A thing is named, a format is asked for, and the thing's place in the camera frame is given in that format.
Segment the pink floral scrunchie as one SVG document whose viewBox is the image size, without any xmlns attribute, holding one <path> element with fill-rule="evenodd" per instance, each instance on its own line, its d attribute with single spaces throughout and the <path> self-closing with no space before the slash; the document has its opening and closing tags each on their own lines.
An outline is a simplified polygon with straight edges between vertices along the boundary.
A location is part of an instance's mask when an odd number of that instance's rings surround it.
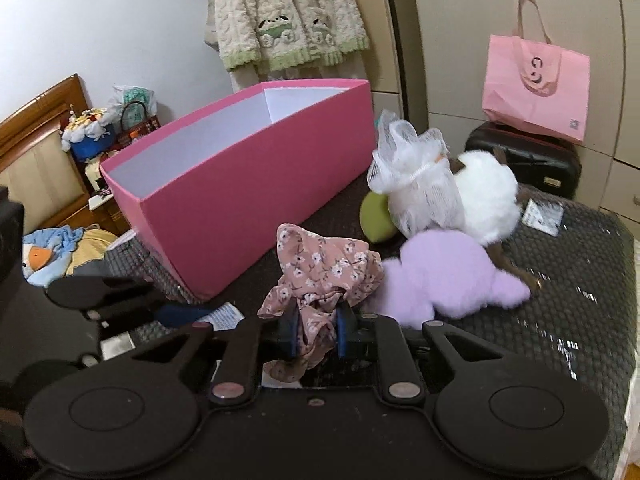
<svg viewBox="0 0 640 480">
<path fill-rule="evenodd" d="M 278 227 L 276 249 L 282 276 L 257 315 L 263 320 L 297 315 L 296 356 L 264 365 L 272 379 L 292 384 L 336 346 L 337 305 L 358 306 L 378 289 L 385 271 L 380 254 L 363 240 L 324 237 L 292 223 Z"/>
</svg>

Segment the green round soft object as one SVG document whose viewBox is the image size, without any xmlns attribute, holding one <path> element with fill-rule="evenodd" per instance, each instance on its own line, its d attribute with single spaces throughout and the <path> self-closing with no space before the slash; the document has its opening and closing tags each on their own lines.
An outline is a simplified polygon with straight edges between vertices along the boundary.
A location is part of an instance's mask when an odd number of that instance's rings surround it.
<svg viewBox="0 0 640 480">
<path fill-rule="evenodd" d="M 398 232 L 388 211 L 388 197 L 367 192 L 360 205 L 359 223 L 363 235 L 372 244 L 390 240 Z"/>
</svg>

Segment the blue duck plush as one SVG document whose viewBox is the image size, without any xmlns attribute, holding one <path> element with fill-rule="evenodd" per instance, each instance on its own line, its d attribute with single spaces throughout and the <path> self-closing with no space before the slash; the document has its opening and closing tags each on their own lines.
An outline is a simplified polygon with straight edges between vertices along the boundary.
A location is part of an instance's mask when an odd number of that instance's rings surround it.
<svg viewBox="0 0 640 480">
<path fill-rule="evenodd" d="M 85 234 L 70 226 L 41 229 L 23 236 L 22 271 L 32 286 L 47 287 L 62 278 Z"/>
</svg>

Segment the small white wipes pack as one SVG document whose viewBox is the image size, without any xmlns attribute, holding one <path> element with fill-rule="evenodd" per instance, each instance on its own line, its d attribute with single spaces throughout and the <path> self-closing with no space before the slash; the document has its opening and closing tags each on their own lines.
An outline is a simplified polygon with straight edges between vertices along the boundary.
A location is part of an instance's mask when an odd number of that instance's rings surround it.
<svg viewBox="0 0 640 480">
<path fill-rule="evenodd" d="M 195 306 L 165 304 L 153 313 L 147 321 L 124 330 L 120 334 L 105 338 L 100 343 L 104 361 L 116 358 L 155 339 L 163 338 L 183 325 L 208 323 L 216 332 L 234 330 L 244 315 L 233 305 L 225 302 L 217 309 Z"/>
</svg>

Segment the purple plush toy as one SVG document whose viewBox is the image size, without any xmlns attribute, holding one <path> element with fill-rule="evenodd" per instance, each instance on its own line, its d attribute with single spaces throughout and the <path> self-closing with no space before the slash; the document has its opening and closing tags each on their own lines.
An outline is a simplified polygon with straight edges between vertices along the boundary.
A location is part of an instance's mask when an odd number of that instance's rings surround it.
<svg viewBox="0 0 640 480">
<path fill-rule="evenodd" d="M 489 306 L 514 309 L 530 298 L 520 278 L 498 269 L 485 248 L 460 231 L 421 232 L 382 266 L 383 281 L 363 309 L 415 330 L 437 315 L 458 320 Z"/>
</svg>

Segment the pink cardboard box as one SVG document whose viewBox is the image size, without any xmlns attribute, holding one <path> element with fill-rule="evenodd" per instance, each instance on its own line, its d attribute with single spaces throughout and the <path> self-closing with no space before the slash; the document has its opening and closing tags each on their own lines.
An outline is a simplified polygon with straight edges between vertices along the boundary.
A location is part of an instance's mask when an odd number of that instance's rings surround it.
<svg viewBox="0 0 640 480">
<path fill-rule="evenodd" d="M 363 79 L 255 84 L 131 143 L 101 166 L 145 246 L 212 298 L 369 167 Z"/>
</svg>

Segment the wooden headboard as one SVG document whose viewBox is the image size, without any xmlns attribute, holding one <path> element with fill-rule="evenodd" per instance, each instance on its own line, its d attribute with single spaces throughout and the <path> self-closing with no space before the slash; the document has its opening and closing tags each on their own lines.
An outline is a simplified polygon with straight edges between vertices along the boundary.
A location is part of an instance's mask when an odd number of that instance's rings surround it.
<svg viewBox="0 0 640 480">
<path fill-rule="evenodd" d="M 25 208 L 24 232 L 96 224 L 122 234 L 127 222 L 115 206 L 91 211 L 92 187 L 79 162 L 61 148 L 60 128 L 87 101 L 73 74 L 38 94 L 1 123 L 1 185 Z"/>
</svg>

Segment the white mesh bath pouf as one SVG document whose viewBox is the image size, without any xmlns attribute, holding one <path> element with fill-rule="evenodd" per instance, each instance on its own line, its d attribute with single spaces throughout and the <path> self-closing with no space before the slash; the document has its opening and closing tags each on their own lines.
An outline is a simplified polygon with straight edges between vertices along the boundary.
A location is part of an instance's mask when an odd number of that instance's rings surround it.
<svg viewBox="0 0 640 480">
<path fill-rule="evenodd" d="M 390 218 L 405 237 L 464 225 L 448 155 L 439 129 L 417 133 L 410 122 L 382 111 L 367 181 L 371 192 L 387 197 Z"/>
</svg>

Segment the white brown plush toy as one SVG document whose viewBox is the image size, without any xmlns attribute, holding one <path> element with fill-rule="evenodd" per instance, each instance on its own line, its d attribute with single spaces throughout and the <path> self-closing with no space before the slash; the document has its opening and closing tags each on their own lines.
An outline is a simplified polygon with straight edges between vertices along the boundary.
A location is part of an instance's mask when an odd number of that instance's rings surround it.
<svg viewBox="0 0 640 480">
<path fill-rule="evenodd" d="M 503 242 L 518 227 L 529 199 L 506 163 L 504 149 L 465 151 L 450 157 L 449 167 L 461 198 L 462 231 L 484 247 L 496 268 L 519 278 L 535 295 L 539 281 L 518 268 L 503 250 Z"/>
</svg>

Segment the blue flower bouquet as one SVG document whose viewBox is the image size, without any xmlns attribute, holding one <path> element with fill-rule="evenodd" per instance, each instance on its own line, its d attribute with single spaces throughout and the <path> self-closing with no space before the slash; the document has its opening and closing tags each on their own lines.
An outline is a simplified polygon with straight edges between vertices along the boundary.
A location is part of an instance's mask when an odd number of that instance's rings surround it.
<svg viewBox="0 0 640 480">
<path fill-rule="evenodd" d="M 62 129 L 61 148 L 84 162 L 107 151 L 115 143 L 116 107 L 91 107 L 76 114 L 70 106 L 68 123 Z"/>
</svg>

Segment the small clear plastic packet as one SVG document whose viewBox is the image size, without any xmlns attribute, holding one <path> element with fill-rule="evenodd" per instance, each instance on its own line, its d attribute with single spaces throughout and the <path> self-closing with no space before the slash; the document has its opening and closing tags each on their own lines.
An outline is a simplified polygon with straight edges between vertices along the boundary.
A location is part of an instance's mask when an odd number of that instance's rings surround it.
<svg viewBox="0 0 640 480">
<path fill-rule="evenodd" d="M 541 233 L 556 237 L 561 229 L 564 207 L 560 203 L 528 201 L 522 223 Z"/>
</svg>

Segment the black suitcase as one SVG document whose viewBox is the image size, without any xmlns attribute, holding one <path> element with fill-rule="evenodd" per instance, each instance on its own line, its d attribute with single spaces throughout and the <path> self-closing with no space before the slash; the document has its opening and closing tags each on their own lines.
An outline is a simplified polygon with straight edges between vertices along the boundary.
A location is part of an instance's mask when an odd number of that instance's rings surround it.
<svg viewBox="0 0 640 480">
<path fill-rule="evenodd" d="M 516 180 L 542 192 L 573 198 L 582 163 L 573 144 L 551 136 L 535 136 L 498 122 L 484 122 L 466 139 L 467 151 L 500 148 Z"/>
</svg>

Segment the pink paper tote bag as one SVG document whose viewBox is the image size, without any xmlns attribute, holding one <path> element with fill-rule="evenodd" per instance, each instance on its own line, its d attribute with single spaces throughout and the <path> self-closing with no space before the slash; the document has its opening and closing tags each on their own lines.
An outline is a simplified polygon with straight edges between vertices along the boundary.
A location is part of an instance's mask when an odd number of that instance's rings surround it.
<svg viewBox="0 0 640 480">
<path fill-rule="evenodd" d="M 524 38 L 523 6 L 516 0 L 510 36 L 489 38 L 482 109 L 493 122 L 579 144 L 585 140 L 590 57 L 555 44 Z"/>
</svg>

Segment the cream green knit cardigan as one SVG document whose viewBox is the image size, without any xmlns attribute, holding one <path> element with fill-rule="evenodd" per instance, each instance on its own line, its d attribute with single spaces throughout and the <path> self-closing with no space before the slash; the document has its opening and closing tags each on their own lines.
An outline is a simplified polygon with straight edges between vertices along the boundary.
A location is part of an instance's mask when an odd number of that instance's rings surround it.
<svg viewBox="0 0 640 480">
<path fill-rule="evenodd" d="M 205 42 L 235 92 L 268 80 L 367 77 L 356 0 L 208 0 Z"/>
</svg>

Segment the beige wardrobe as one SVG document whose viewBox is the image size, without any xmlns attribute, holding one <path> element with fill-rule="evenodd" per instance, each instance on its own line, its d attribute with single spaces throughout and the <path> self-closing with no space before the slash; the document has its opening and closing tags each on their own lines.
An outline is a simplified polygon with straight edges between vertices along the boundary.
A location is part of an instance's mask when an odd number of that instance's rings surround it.
<svg viewBox="0 0 640 480">
<path fill-rule="evenodd" d="M 639 0 L 390 0 L 401 114 L 454 153 L 486 120 L 577 150 L 575 196 L 639 226 Z"/>
</svg>

